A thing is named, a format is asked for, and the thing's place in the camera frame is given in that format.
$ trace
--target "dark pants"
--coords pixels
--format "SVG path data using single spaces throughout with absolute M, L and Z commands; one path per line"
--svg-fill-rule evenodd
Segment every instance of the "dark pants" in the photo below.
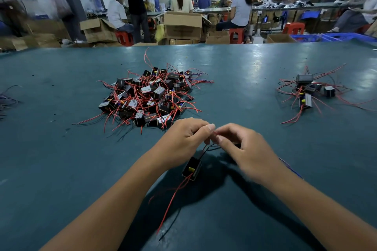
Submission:
M 234 23 L 232 23 L 231 20 L 219 22 L 216 24 L 216 31 L 222 31 L 222 30 L 229 30 L 229 29 L 238 29 L 238 28 L 245 28 L 246 26 L 238 26 Z
M 144 33 L 144 43 L 151 43 L 150 34 L 149 34 L 149 27 L 148 27 L 148 16 L 147 13 L 143 13 L 142 15 L 133 15 L 131 14 L 131 23 L 134 25 L 134 43 L 141 42 L 140 36 L 140 24 L 143 28 Z
M 334 27 L 338 27 L 340 33 L 353 33 L 367 24 L 369 23 L 360 12 L 347 10 L 339 17 Z

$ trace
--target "person in blue shirt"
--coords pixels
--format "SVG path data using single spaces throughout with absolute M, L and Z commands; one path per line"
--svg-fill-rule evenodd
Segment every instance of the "person in blue shirt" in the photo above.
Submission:
M 211 0 L 198 0 L 198 7 L 200 9 L 205 9 L 211 6 Z

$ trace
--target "blue plastic crate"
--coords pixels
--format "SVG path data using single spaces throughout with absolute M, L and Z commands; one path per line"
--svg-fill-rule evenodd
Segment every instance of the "blue plastic crate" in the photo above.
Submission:
M 377 42 L 376 38 L 357 33 L 324 33 L 323 35 L 329 39 L 335 39 L 337 41 L 349 41 L 351 39 L 358 39 L 365 42 Z
M 332 42 L 330 38 L 323 38 L 321 35 L 291 35 L 299 43 L 312 43 L 312 42 Z

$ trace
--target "red stool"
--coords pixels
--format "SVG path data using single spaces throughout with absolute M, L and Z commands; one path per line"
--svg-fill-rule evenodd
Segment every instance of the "red stool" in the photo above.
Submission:
M 371 25 L 372 25 L 372 24 L 366 24 L 366 25 L 360 27 L 360 28 L 356 31 L 356 33 L 365 34 L 365 32 L 370 28 Z
M 243 42 L 243 30 L 244 30 L 244 28 L 229 29 L 230 43 L 231 44 L 242 44 L 242 42 Z M 233 35 L 235 33 L 238 35 L 237 40 L 233 40 Z
M 115 35 L 118 42 L 123 46 L 131 47 L 134 44 L 134 39 L 132 38 L 131 33 L 116 31 Z
M 298 35 L 304 34 L 305 24 L 304 23 L 287 23 L 285 24 L 283 34 Z

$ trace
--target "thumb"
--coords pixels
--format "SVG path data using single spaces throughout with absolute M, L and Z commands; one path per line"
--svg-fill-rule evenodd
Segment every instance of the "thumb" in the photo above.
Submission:
M 240 149 L 238 149 L 228 138 L 225 138 L 224 136 L 217 135 L 216 139 L 219 142 L 219 146 L 237 162 Z
M 208 124 L 208 125 L 202 126 L 190 138 L 192 138 L 193 141 L 199 145 L 204 140 L 210 137 L 210 135 L 214 132 L 215 128 L 216 126 L 214 124 Z

